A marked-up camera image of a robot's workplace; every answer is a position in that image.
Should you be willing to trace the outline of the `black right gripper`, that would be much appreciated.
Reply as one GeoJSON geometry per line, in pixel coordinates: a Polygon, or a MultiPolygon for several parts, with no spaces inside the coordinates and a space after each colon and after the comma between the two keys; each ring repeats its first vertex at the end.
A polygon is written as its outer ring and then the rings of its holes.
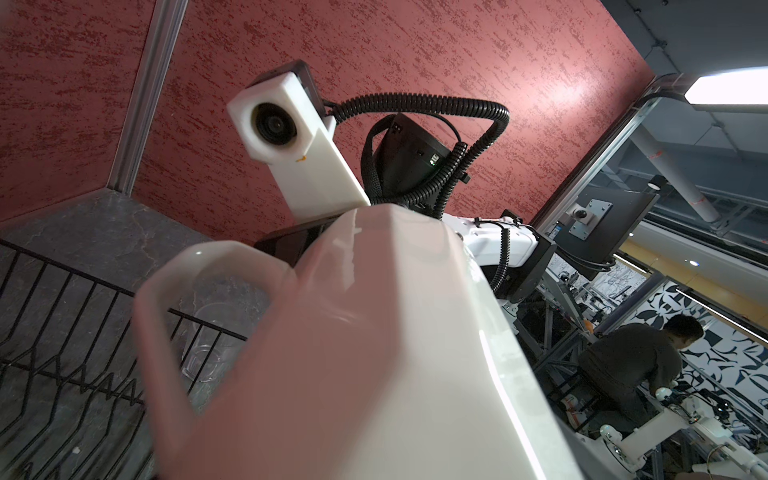
{"type": "Polygon", "coordinates": [[[338,218],[338,215],[330,216],[274,231],[256,241],[253,247],[295,267],[310,246],[338,218]]]}

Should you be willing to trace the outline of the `white faceted mug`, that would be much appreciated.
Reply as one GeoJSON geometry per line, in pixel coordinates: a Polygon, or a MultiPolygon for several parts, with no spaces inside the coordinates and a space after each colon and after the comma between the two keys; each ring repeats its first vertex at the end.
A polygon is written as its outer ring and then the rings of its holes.
{"type": "Polygon", "coordinates": [[[340,216],[295,266],[234,241],[147,280],[132,330],[162,479],[577,479],[480,267],[445,223],[394,205],[340,216]],[[202,412],[164,315],[237,276],[270,305],[202,412]]]}

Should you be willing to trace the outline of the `clear plastic cup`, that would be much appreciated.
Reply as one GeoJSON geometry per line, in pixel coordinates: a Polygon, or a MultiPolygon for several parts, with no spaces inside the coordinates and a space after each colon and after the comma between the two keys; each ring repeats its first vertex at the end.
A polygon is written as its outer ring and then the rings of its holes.
{"type": "Polygon", "coordinates": [[[233,367],[252,329],[243,305],[214,302],[199,308],[182,355],[181,372],[189,399],[201,410],[233,367]]]}

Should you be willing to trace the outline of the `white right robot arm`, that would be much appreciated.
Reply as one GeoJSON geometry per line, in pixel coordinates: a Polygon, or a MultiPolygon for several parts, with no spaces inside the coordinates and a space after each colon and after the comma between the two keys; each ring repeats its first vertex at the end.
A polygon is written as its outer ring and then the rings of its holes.
{"type": "MultiPolygon", "coordinates": [[[[449,156],[446,146],[405,114],[387,115],[372,126],[365,140],[364,189],[375,197],[404,194],[435,179],[449,156]]],[[[254,247],[294,266],[336,219],[333,215],[275,231],[254,247]]],[[[499,219],[445,213],[441,220],[463,241],[501,302],[519,303],[528,297],[556,248],[508,211],[499,219]]]]}

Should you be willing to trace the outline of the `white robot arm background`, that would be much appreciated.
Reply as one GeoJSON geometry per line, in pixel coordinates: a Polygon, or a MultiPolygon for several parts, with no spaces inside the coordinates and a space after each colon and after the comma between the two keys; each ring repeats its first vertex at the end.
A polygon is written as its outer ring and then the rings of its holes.
{"type": "Polygon", "coordinates": [[[705,396],[682,395],[660,389],[660,412],[624,437],[611,425],[600,428],[600,436],[585,443],[593,455],[619,479],[633,479],[662,443],[689,431],[707,449],[704,462],[692,467],[706,479],[765,479],[767,456],[755,454],[739,444],[733,432],[720,421],[715,405],[705,396]]]}

